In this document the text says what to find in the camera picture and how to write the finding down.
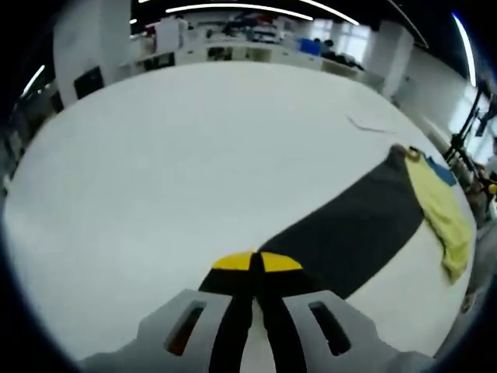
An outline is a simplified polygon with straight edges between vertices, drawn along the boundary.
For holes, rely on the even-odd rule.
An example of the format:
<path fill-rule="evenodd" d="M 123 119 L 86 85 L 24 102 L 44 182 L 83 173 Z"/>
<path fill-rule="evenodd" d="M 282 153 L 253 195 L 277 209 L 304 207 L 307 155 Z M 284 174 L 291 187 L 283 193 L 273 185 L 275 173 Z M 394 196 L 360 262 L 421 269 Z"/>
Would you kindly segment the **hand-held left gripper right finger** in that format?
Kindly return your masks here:
<path fill-rule="evenodd" d="M 384 342 L 372 319 L 288 256 L 256 255 L 256 299 L 278 372 L 428 372 L 433 359 Z"/>

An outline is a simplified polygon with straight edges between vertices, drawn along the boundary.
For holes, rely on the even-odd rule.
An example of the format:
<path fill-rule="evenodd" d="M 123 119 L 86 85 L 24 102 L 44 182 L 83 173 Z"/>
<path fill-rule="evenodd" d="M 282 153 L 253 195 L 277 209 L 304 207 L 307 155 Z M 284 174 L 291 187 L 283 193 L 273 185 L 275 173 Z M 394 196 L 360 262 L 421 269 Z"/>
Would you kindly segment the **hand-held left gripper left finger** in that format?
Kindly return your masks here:
<path fill-rule="evenodd" d="M 137 335 L 81 362 L 83 372 L 238 372 L 252 323 L 252 253 L 214 263 L 198 290 L 144 317 Z"/>

